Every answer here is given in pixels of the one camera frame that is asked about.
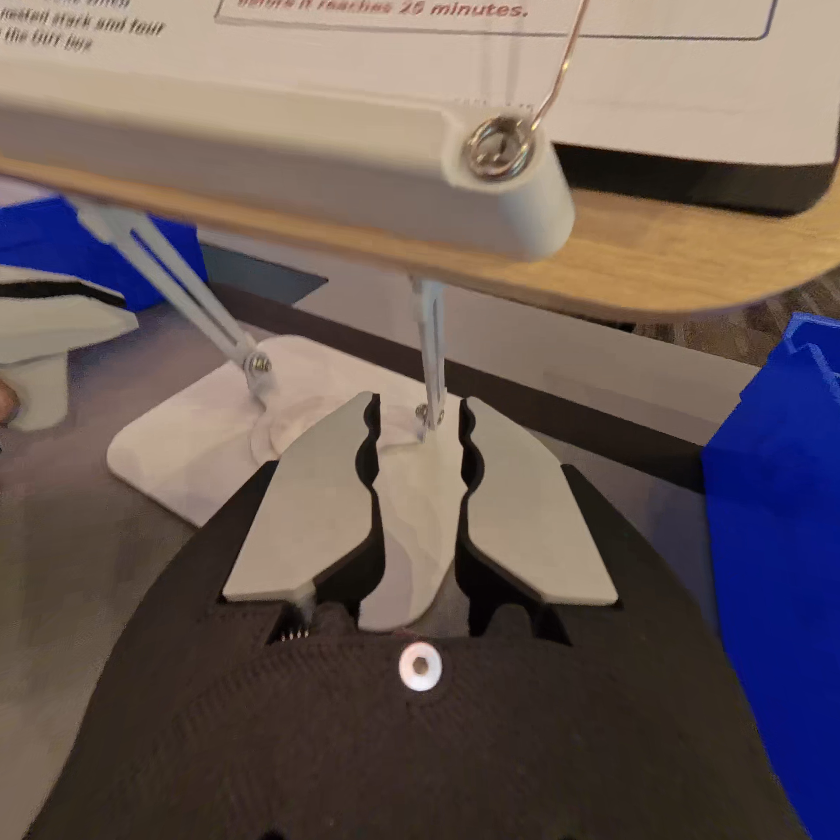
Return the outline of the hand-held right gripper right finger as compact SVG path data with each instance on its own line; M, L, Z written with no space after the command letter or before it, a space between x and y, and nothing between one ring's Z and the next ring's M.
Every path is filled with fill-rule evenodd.
M620 596L564 466L529 430L475 397L459 407L463 449L455 578L469 635L519 606L537 637L564 637L556 606L612 607Z

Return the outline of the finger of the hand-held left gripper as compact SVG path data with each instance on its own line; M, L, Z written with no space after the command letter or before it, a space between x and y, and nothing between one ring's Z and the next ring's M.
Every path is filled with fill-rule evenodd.
M22 284L59 284L61 286L79 285L86 286L87 282L81 278L45 271L41 269L29 269L19 266L1 266L2 285Z
M20 401L7 427L34 432L60 424L69 405L70 352L138 325L118 292L88 281L1 285L1 381Z

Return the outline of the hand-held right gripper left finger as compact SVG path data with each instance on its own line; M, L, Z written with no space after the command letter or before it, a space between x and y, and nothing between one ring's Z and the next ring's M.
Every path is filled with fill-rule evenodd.
M279 457L224 584L226 602L286 602L303 619L339 603L354 621L385 572L381 398L361 392Z

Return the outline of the blue plastic bin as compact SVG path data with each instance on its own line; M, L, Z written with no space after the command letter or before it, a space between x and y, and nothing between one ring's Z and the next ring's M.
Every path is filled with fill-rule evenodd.
M150 282L113 247L96 239L62 197L1 210L1 264L77 277L118 292L140 312L163 302Z
M701 453L723 646L811 838L839 838L839 324L802 312Z

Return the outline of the instruction sheet on wooden stand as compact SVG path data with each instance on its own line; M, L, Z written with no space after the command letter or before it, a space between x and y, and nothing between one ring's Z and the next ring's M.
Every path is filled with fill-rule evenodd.
M568 187L553 145L513 112L330 91L247 90L30 67L2 86L2 174L64 193L82 224L218 346L228 315L151 215L400 270L421 308L425 431L457 465L445 408L441 286L540 309L689 316L769 298L838 266L838 198L755 219ZM444 506L443 580L465 482Z

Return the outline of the printed instruction sheet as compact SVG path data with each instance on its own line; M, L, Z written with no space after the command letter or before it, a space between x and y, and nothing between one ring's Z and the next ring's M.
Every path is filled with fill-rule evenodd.
M535 111L580 2L2 2L30 67ZM588 2L542 121L575 186L797 214L838 168L838 2Z

